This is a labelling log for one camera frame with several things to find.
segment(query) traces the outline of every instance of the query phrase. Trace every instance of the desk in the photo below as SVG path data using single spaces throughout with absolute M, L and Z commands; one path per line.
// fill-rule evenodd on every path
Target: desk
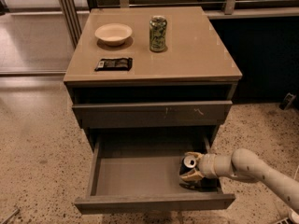
M 166 50 L 150 51 L 150 18 L 167 18 Z M 95 30 L 123 23 L 120 47 Z M 101 58 L 132 57 L 126 71 L 94 72 Z M 86 22 L 64 83 L 78 124 L 94 152 L 82 213 L 223 209 L 235 199 L 219 180 L 197 191 L 179 184 L 185 151 L 209 151 L 242 77 L 200 7 L 95 9 Z

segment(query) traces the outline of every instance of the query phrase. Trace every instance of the bowl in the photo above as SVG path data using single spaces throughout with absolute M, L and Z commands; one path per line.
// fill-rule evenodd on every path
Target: bowl
M 100 26 L 96 29 L 94 35 L 106 45 L 115 47 L 122 45 L 131 34 L 131 27 L 124 24 L 111 23 Z

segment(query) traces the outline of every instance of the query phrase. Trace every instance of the floor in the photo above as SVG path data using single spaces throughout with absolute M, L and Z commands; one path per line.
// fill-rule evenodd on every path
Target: floor
M 0 44 L 1 71 L 65 69 L 73 52 L 61 15 L 2 16 Z M 262 183 L 222 178 L 224 193 L 236 196 L 227 210 L 83 216 L 74 201 L 85 196 L 93 153 L 71 105 L 61 77 L 0 77 L 0 221 L 15 208 L 9 223 L 267 224 L 288 215 Z M 294 176 L 298 131 L 297 109 L 234 105 L 212 151 L 245 147 Z

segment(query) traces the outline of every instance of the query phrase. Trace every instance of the open drawer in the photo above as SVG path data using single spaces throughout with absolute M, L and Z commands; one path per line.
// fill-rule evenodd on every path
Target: open drawer
M 234 194 L 223 194 L 218 179 L 189 187 L 179 179 L 186 151 L 206 153 L 198 127 L 98 131 L 91 178 L 82 214 L 226 209 Z
M 231 101 L 73 105 L 81 128 L 220 125 Z

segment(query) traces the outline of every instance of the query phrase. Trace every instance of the can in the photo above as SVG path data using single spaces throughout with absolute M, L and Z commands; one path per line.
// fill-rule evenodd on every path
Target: can
M 153 16 L 149 22 L 149 49 L 155 52 L 165 50 L 167 20 L 164 16 Z

